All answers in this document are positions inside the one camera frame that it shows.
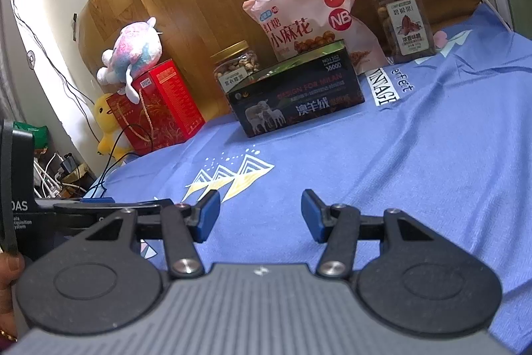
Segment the left hand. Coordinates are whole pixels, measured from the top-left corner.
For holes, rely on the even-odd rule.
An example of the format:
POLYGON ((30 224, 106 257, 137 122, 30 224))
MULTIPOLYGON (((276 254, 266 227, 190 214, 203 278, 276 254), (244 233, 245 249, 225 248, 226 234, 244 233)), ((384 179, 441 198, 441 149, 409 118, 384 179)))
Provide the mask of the left hand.
POLYGON ((0 270, 0 313, 1 341, 8 343, 17 341, 17 329, 14 318, 14 302, 12 286, 24 271, 24 257, 21 254, 1 254, 0 270))

